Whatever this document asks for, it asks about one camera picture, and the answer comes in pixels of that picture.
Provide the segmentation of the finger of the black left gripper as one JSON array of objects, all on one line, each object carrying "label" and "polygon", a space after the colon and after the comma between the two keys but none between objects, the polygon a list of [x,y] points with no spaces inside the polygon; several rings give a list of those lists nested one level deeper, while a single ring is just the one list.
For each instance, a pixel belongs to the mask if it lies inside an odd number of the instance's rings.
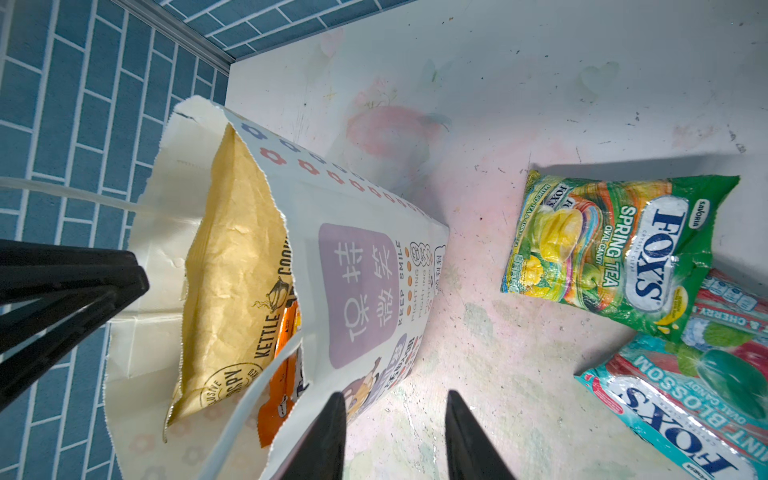
[{"label": "finger of the black left gripper", "polygon": [[6,409],[67,353],[117,313],[114,299],[57,299],[21,309],[23,347],[1,361],[1,408]]},{"label": "finger of the black left gripper", "polygon": [[65,353],[150,289],[126,250],[1,242],[1,351],[31,339]]}]

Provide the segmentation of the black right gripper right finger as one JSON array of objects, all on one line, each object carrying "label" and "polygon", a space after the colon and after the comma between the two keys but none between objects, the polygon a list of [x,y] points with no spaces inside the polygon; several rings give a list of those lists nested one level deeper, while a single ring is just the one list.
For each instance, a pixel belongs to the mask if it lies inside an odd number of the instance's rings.
[{"label": "black right gripper right finger", "polygon": [[450,480],[515,479],[456,390],[447,396],[445,442]]}]

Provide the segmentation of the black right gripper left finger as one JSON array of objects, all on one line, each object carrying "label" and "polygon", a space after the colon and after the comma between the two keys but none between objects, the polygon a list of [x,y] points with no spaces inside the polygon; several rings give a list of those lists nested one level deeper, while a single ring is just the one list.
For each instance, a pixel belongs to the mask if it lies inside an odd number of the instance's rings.
[{"label": "black right gripper left finger", "polygon": [[342,479],[346,427],[344,396],[335,392],[281,465],[277,478]]}]

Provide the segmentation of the yellow kettle chips bag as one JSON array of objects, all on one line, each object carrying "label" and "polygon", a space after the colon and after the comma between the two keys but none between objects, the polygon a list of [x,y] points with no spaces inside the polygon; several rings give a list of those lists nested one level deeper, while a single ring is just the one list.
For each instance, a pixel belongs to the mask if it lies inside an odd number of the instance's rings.
[{"label": "yellow kettle chips bag", "polygon": [[272,362],[291,263],[266,176],[227,126],[185,260],[180,371],[166,426],[246,390]]}]

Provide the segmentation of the white patterned paper bag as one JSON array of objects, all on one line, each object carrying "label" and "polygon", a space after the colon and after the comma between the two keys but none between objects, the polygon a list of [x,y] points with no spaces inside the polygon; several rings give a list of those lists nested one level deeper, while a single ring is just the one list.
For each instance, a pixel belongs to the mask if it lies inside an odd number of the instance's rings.
[{"label": "white patterned paper bag", "polygon": [[[172,426],[185,260],[227,126],[266,176],[291,248],[301,328],[244,391]],[[1,414],[5,479],[274,479],[329,396],[357,418],[411,371],[437,292],[447,228],[328,158],[211,101],[173,110],[137,202],[38,185],[24,238],[136,256],[149,291],[99,327]],[[259,407],[298,354],[298,399],[262,448]]]}]

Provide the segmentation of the teal Fox's mint blossom candy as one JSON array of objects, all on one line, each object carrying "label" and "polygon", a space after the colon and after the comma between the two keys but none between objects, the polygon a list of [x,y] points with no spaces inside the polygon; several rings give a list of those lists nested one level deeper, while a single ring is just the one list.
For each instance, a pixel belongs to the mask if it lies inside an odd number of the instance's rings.
[{"label": "teal Fox's mint blossom candy", "polygon": [[767,302],[713,269],[678,344],[638,333],[578,381],[696,479],[767,476]]}]

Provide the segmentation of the green Fox's spring tea candy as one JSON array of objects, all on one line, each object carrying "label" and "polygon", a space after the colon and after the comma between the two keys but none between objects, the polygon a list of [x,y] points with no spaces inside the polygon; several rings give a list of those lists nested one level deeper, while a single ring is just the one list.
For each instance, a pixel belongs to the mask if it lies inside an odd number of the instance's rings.
[{"label": "green Fox's spring tea candy", "polygon": [[678,343],[713,267],[717,210],[739,181],[598,181],[532,170],[501,290]]}]

